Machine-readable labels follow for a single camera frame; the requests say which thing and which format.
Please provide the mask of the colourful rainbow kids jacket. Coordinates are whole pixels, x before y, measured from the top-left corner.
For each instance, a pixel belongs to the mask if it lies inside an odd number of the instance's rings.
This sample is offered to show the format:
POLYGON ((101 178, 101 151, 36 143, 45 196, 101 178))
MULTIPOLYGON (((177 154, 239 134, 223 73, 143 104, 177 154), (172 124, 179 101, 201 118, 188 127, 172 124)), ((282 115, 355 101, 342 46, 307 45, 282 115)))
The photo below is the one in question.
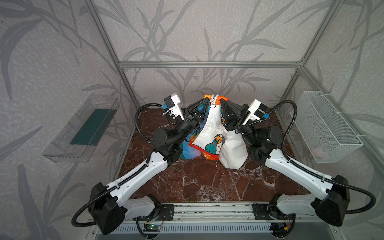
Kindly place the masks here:
POLYGON ((200 124, 201 130, 193 130, 181 145, 181 159, 190 160, 204 156, 208 160, 220 161, 227 169, 239 169, 245 163, 248 153, 245 141, 237 130, 224 128, 224 115, 220 95, 205 95, 209 106, 204 111, 206 117, 200 124))

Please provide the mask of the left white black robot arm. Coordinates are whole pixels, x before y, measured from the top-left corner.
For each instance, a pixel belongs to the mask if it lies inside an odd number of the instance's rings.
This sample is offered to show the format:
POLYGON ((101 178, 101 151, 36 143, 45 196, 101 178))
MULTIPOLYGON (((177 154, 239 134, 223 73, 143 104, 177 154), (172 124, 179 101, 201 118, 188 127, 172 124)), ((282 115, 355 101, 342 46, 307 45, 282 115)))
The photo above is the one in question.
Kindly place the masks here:
POLYGON ((131 199, 131 196, 157 174, 166 170, 181 156, 182 143, 194 130, 199 130, 206 117, 210 99, 188 106, 184 112, 170 97, 165 99, 165 112, 181 117, 174 129, 158 128, 149 141, 154 147, 146 160, 123 177, 107 184, 96 184, 86 209, 102 234, 116 230, 125 220, 138 217, 154 219, 160 215, 161 203, 155 197, 131 199))

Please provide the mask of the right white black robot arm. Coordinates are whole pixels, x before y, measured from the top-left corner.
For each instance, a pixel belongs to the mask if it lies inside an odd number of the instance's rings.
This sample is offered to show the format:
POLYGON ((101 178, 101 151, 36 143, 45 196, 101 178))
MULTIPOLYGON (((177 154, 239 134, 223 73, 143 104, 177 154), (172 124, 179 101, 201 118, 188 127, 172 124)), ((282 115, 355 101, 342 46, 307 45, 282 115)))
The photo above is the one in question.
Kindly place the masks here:
POLYGON ((277 197, 271 202, 271 211, 284 215, 316 215, 327 224, 342 226, 345 216, 350 213, 347 210, 351 190, 348 180, 340 175, 331 177, 316 172, 289 157, 280 127, 255 128, 255 124, 268 119, 268 108, 262 103, 241 106, 221 100, 220 104, 225 129, 238 131, 241 140, 250 144, 248 151, 252 160, 282 173, 309 191, 307 195, 277 197))

